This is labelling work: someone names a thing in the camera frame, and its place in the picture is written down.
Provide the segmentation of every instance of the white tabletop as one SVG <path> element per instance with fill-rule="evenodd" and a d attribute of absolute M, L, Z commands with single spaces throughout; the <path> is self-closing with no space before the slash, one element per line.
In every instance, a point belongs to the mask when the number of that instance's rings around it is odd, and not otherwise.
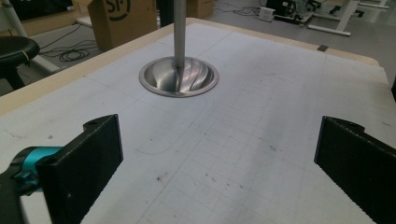
<path fill-rule="evenodd" d="M 173 54 L 168 35 L 0 117 L 0 170 L 117 113 L 124 161 L 82 223 L 373 223 L 314 155 L 322 116 L 396 147 L 383 68 L 202 24 L 186 43 L 218 69 L 213 90 L 175 99 L 140 85 L 146 63 Z M 23 202 L 31 223 L 50 223 L 41 193 Z"/>

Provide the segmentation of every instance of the stool leg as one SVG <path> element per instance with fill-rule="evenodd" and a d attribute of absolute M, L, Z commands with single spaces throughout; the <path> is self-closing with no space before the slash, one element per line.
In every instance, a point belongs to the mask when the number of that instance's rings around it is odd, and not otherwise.
<path fill-rule="evenodd" d="M 25 86 L 18 74 L 17 68 L 7 69 L 4 78 L 8 81 L 14 91 Z"/>

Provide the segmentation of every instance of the floor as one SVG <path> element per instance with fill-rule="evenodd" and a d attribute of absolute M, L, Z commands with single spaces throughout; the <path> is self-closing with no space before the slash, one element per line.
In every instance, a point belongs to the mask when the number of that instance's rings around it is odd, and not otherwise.
<path fill-rule="evenodd" d="M 380 66 L 384 67 L 389 83 L 393 83 L 396 75 L 396 63 L 394 62 L 396 58 L 396 42 L 394 41 L 396 39 L 396 0 L 388 0 L 388 10 L 373 7 L 359 7 L 360 10 L 364 11 L 364 15 L 362 18 L 357 16 L 352 17 L 347 24 L 346 31 L 352 33 L 350 37 L 310 30 L 307 28 L 307 24 L 300 26 L 283 21 L 267 22 L 259 20 L 257 16 L 242 16 L 233 13 L 234 10 L 240 10 L 243 7 L 259 6 L 259 2 L 251 2 L 246 5 L 247 2 L 248 1 L 217 0 L 215 2 L 213 15 L 205 18 L 205 20 L 229 24 L 270 35 L 278 35 L 315 45 L 326 45 L 333 49 L 340 49 L 374 58 L 378 60 Z M 332 4 L 324 4 L 323 6 L 321 11 L 317 11 L 318 13 L 326 13 L 329 8 L 332 7 Z M 337 22 L 313 18 L 309 24 L 335 28 Z M 68 49 L 72 49 L 76 44 L 82 45 L 78 47 L 78 49 L 85 50 L 72 52 L 68 56 L 74 58 L 85 54 L 88 55 L 73 62 L 65 63 L 61 62 L 59 57 L 46 57 L 43 55 L 44 58 L 61 69 L 66 69 L 77 63 L 84 62 L 102 53 L 98 48 L 92 47 L 92 41 L 94 40 L 92 28 L 79 24 L 42 35 L 32 36 L 32 38 L 40 47 L 43 48 L 47 46 L 42 49 L 41 52 L 59 47 L 68 47 Z M 58 52 L 56 51 L 52 52 L 50 55 L 53 56 L 57 54 Z M 51 75 L 37 69 L 29 68 L 26 65 L 23 65 L 19 72 L 26 84 L 34 83 L 41 78 Z M 9 87 L 8 83 L 1 79 L 0 95 L 7 94 L 11 91 L 12 89 Z"/>

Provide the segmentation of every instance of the stool seat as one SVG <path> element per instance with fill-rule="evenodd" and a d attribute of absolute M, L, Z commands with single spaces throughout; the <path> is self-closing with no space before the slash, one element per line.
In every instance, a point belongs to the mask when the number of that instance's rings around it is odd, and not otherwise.
<path fill-rule="evenodd" d="M 40 47 L 30 38 L 23 36 L 0 36 L 0 69 L 26 63 L 34 58 L 39 51 Z"/>
<path fill-rule="evenodd" d="M 40 47 L 23 36 L 0 36 L 0 78 L 5 78 L 13 90 L 25 86 L 17 66 L 29 62 L 40 52 Z"/>

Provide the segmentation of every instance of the white device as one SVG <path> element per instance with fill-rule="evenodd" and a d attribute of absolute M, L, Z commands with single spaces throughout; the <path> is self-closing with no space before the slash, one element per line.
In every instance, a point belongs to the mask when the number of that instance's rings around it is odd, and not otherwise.
<path fill-rule="evenodd" d="M 269 7 L 261 7 L 259 19 L 262 21 L 272 21 L 274 18 L 275 10 Z"/>

